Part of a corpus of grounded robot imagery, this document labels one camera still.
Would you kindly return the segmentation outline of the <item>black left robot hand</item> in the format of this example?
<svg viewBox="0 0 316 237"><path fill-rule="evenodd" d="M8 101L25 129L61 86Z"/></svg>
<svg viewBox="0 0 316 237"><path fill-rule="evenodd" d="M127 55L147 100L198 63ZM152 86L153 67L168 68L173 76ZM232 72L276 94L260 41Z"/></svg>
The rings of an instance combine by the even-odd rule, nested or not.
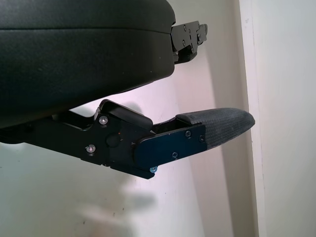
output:
<svg viewBox="0 0 316 237"><path fill-rule="evenodd" d="M153 124L107 99L170 76L206 39L206 24L177 25L165 0L3 0L0 140L145 179L218 147L253 116L220 108Z"/></svg>

